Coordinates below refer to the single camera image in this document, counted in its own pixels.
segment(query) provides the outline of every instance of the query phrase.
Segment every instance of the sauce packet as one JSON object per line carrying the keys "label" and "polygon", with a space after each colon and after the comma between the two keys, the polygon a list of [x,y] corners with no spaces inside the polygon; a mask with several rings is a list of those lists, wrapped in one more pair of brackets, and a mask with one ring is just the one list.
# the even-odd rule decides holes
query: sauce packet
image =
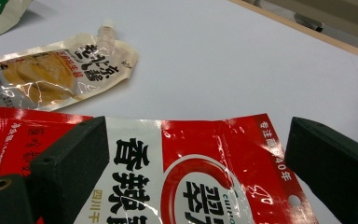
{"label": "sauce packet", "polygon": [[[84,119],[0,108],[0,175],[27,176],[28,162]],[[110,162],[75,223],[318,223],[267,114],[106,127]]]}
{"label": "sauce packet", "polygon": [[78,34],[2,56],[0,106],[52,111],[77,103],[129,78],[137,59],[109,22],[96,36]]}
{"label": "sauce packet", "polygon": [[32,0],[0,0],[0,34],[15,26]]}

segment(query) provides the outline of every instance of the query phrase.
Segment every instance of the white table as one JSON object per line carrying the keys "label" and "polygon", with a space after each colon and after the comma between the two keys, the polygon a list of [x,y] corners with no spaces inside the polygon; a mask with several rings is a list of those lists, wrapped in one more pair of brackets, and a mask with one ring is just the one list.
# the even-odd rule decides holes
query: white table
{"label": "white table", "polygon": [[[293,116],[358,141],[358,56],[225,0],[34,0],[0,55],[95,34],[111,18],[140,58],[131,79],[59,110],[124,119],[268,113],[286,146]],[[302,186],[320,223],[338,223]]]}

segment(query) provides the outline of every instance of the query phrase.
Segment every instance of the yellow food picture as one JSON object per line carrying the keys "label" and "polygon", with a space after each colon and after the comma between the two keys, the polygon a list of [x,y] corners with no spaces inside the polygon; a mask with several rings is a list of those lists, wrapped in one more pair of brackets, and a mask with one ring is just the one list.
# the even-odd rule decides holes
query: yellow food picture
{"label": "yellow food picture", "polygon": [[38,106],[57,104],[74,97],[75,81],[71,70],[54,52],[26,56],[2,63],[7,81]]}

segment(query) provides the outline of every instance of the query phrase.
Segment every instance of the red package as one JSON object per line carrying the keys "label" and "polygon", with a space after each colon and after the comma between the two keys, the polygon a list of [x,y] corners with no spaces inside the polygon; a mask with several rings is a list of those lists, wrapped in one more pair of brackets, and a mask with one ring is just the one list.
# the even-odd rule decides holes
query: red package
{"label": "red package", "polygon": [[[0,110],[0,175],[90,118]],[[106,125],[110,163],[76,223],[317,223],[266,114]]]}

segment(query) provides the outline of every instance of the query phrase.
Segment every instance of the wooden edge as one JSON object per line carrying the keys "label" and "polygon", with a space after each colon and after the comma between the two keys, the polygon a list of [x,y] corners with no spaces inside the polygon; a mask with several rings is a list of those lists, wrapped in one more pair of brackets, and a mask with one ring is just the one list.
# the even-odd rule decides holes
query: wooden edge
{"label": "wooden edge", "polygon": [[246,7],[247,9],[250,9],[250,10],[252,10],[252,11],[258,13],[258,14],[261,14],[263,16],[266,16],[266,17],[270,18],[270,19],[278,21],[278,22],[280,22],[280,23],[282,23],[284,25],[287,25],[289,27],[292,27],[292,28],[294,28],[294,29],[306,34],[306,35],[310,35],[312,37],[320,39],[325,43],[331,44],[331,45],[333,45],[335,47],[338,47],[340,49],[344,49],[347,52],[350,52],[352,54],[358,55],[358,48],[356,48],[355,46],[352,46],[350,44],[344,43],[344,42],[342,42],[340,40],[337,40],[337,39],[335,39],[333,37],[330,37],[328,35],[324,35],[324,34],[321,34],[319,32],[316,32],[314,30],[311,30],[310,28],[302,26],[302,25],[300,25],[298,23],[295,23],[293,21],[289,21],[289,20],[287,20],[285,18],[282,18],[282,17],[280,17],[278,15],[275,15],[272,12],[266,11],[263,8],[256,7],[256,6],[251,5],[251,4],[247,3],[247,2],[244,2],[243,0],[228,0],[228,1],[230,1],[230,2],[232,2],[234,4],[237,4],[237,5],[241,6],[241,7]]}

